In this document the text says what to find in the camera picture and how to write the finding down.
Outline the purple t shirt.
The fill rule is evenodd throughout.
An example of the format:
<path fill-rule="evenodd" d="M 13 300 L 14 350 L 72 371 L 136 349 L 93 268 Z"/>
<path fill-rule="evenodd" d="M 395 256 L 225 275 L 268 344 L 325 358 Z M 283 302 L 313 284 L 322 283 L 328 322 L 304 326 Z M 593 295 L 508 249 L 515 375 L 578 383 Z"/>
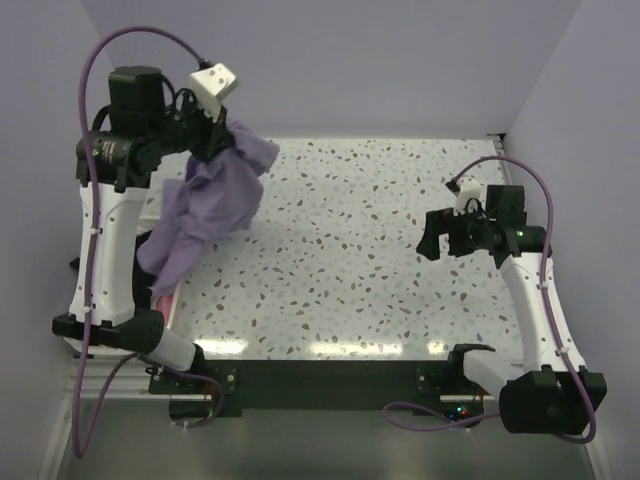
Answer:
<path fill-rule="evenodd" d="M 156 277 L 154 296 L 171 295 L 209 246 L 249 228 L 260 208 L 260 177 L 280 148 L 239 121 L 228 120 L 227 129 L 231 148 L 209 163 L 190 156 L 183 179 L 164 181 L 159 220 L 137 252 L 141 268 Z"/>

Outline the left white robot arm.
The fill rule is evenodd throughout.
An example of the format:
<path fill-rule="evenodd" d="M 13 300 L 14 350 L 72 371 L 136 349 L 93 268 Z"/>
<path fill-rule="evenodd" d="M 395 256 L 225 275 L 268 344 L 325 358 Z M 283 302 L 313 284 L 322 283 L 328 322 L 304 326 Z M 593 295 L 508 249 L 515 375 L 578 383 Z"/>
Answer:
<path fill-rule="evenodd" d="M 171 332 L 163 315 L 134 303 L 134 257 L 139 219 L 151 176 L 168 155 L 189 151 L 206 162 L 233 139 L 223 99 L 237 86 L 224 64 L 201 67 L 174 90 L 154 67 L 110 73 L 109 105 L 89 130 L 90 150 L 76 148 L 83 211 L 76 291 L 54 335 L 78 353 L 134 353 L 173 369 L 185 392 L 207 380 L 200 347 Z"/>

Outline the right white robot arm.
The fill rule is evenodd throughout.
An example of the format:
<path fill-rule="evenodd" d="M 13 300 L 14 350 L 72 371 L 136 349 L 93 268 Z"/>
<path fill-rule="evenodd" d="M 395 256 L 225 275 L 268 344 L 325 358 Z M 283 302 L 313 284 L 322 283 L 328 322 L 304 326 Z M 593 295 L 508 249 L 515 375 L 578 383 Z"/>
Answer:
<path fill-rule="evenodd" d="M 481 344 L 457 344 L 449 352 L 445 379 L 459 393 L 474 386 L 497 399 L 510 433 L 550 434 L 577 441 L 591 427 L 607 393 L 603 374 L 588 369 L 566 324 L 554 284 L 553 261 L 544 253 L 546 231 L 530 226 L 521 186 L 451 180 L 453 207 L 427 213 L 416 251 L 440 257 L 440 238 L 454 257 L 487 252 L 510 294 L 523 360 L 500 358 Z"/>

